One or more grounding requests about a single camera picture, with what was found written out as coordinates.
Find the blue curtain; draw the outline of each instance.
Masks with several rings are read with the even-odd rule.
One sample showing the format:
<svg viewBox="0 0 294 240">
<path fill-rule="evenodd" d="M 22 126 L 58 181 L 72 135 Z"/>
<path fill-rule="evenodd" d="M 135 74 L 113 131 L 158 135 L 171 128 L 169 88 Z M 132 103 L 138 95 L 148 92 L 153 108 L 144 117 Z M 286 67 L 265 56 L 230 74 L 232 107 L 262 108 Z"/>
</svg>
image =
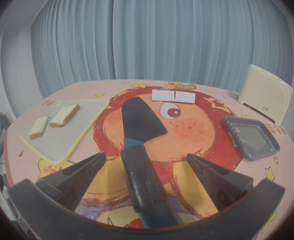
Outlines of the blue curtain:
<svg viewBox="0 0 294 240">
<path fill-rule="evenodd" d="M 49 0 L 32 56 L 44 97 L 101 79 L 240 91 L 248 64 L 293 78 L 288 24 L 271 0 Z"/>
</svg>

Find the white cutting board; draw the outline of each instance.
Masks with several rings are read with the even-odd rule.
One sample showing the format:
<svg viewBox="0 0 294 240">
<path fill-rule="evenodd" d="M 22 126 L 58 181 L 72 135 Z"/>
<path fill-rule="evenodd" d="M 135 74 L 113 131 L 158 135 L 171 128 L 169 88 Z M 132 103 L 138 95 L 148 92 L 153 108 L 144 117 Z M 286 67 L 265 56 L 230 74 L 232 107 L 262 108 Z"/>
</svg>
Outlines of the white cutting board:
<svg viewBox="0 0 294 240">
<path fill-rule="evenodd" d="M 62 107 L 75 104 L 79 104 L 80 109 L 66 125 L 58 128 L 52 128 L 48 125 Z M 35 120 L 23 130 L 20 137 L 32 150 L 50 164 L 55 166 L 61 165 L 70 158 L 85 134 L 108 105 L 109 100 L 107 99 L 58 102 L 35 118 Z M 30 140 L 28 138 L 28 133 L 31 127 L 38 118 L 43 116 L 50 117 L 43 135 L 39 138 Z"/>
</svg>

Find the gray tray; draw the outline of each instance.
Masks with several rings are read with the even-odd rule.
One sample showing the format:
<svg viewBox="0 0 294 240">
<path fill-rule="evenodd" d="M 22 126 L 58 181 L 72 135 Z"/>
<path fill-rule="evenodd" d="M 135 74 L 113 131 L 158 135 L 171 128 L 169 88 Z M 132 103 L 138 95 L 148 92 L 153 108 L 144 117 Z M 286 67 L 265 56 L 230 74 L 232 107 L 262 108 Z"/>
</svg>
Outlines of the gray tray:
<svg viewBox="0 0 294 240">
<path fill-rule="evenodd" d="M 225 123 L 244 158 L 257 160 L 280 151 L 278 142 L 261 121 L 226 116 Z"/>
</svg>

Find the toaster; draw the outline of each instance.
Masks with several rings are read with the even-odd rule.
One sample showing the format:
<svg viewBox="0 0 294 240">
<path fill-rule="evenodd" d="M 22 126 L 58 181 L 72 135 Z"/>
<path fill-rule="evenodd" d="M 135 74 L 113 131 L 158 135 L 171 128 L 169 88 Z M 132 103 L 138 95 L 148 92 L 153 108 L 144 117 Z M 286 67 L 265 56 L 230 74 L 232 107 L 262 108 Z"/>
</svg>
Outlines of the toaster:
<svg viewBox="0 0 294 240">
<path fill-rule="evenodd" d="M 238 102 L 253 107 L 280 126 L 292 93 L 293 88 L 283 80 L 251 64 Z"/>
</svg>

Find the round table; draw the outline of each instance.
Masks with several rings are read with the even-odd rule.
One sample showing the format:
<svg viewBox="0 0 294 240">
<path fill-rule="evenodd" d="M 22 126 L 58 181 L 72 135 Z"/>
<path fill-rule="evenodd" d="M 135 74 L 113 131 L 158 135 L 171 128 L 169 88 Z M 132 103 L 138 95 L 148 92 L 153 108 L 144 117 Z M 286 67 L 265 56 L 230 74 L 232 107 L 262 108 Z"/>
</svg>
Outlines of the round table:
<svg viewBox="0 0 294 240">
<path fill-rule="evenodd" d="M 152 90 L 160 88 L 194 92 L 195 104 L 171 102 L 165 106 L 167 110 L 164 112 L 160 108 L 170 102 L 151 101 Z M 129 200 L 120 157 L 124 139 L 121 105 L 136 96 L 150 106 L 168 131 L 168 134 L 146 142 L 145 147 L 171 204 L 183 221 L 192 222 L 217 212 L 186 162 L 186 155 L 193 153 L 252 177 L 254 186 L 267 177 L 286 188 L 276 212 L 256 237 L 266 238 L 284 219 L 294 202 L 294 144 L 281 126 L 277 127 L 261 114 L 238 103 L 237 93 L 219 88 L 151 80 L 91 81 L 66 87 L 26 111 L 6 131 L 4 156 L 9 186 L 25 178 L 36 182 L 41 177 L 103 151 L 107 162 L 93 180 L 76 212 L 106 224 L 141 228 L 140 219 Z M 109 100 L 109 106 L 90 125 L 67 162 L 50 164 L 30 147 L 28 141 L 23 140 L 23 130 L 50 107 L 63 107 L 68 101 L 91 100 Z M 224 124 L 225 116 L 260 120 L 280 144 L 280 152 L 256 161 L 242 158 Z"/>
</svg>

